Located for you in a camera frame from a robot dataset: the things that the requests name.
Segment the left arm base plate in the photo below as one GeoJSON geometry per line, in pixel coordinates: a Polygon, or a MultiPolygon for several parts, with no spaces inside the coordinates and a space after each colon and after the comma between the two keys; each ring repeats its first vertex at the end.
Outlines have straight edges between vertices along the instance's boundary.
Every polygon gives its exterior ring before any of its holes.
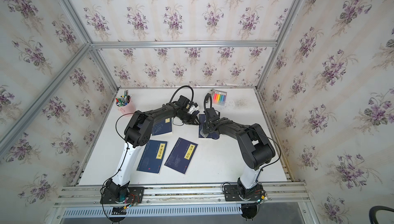
{"type": "Polygon", "coordinates": [[[101,196],[100,204],[131,203],[132,205],[136,205],[142,202],[144,191],[144,187],[123,188],[120,192],[116,192],[115,190],[110,190],[108,187],[105,187],[101,196]]]}

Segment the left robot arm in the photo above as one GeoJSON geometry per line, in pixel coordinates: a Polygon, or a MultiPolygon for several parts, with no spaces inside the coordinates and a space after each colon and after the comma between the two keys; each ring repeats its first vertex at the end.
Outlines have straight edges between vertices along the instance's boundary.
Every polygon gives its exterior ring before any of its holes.
{"type": "Polygon", "coordinates": [[[146,145],[150,140],[152,129],[158,122],[168,118],[179,118],[188,125],[199,125],[198,104],[193,102],[172,102],[150,111],[135,111],[124,131],[124,149],[114,175],[105,183],[105,190],[113,196],[127,196],[130,182],[131,169],[136,161],[138,149],[146,145]]]}

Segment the grey striped cleaning cloth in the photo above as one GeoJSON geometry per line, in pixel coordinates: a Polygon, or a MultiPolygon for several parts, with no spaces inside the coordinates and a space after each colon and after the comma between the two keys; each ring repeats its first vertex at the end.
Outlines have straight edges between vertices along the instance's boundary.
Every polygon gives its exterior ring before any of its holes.
{"type": "Polygon", "coordinates": [[[208,128],[208,126],[203,123],[200,129],[200,137],[201,138],[212,138],[212,134],[210,132],[210,129],[208,128]]]}

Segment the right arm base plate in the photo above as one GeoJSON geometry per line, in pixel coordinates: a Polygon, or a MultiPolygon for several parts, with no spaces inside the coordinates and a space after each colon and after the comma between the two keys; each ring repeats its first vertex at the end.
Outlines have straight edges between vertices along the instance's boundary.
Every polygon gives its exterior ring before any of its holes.
{"type": "Polygon", "coordinates": [[[257,184],[250,189],[242,185],[222,184],[222,192],[225,201],[261,201],[266,199],[266,191],[261,184],[257,184]]]}

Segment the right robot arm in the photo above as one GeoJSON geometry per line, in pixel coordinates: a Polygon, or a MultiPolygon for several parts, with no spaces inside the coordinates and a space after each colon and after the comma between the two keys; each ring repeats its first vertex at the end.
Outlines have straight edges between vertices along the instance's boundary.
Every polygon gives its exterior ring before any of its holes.
{"type": "Polygon", "coordinates": [[[259,192],[258,177],[261,169],[270,164],[276,156],[276,150],[262,127],[242,125],[228,118],[212,120],[206,118],[202,124],[200,134],[207,137],[209,134],[226,135],[235,139],[246,164],[246,168],[237,181],[237,190],[242,198],[247,198],[252,193],[259,192]]]}

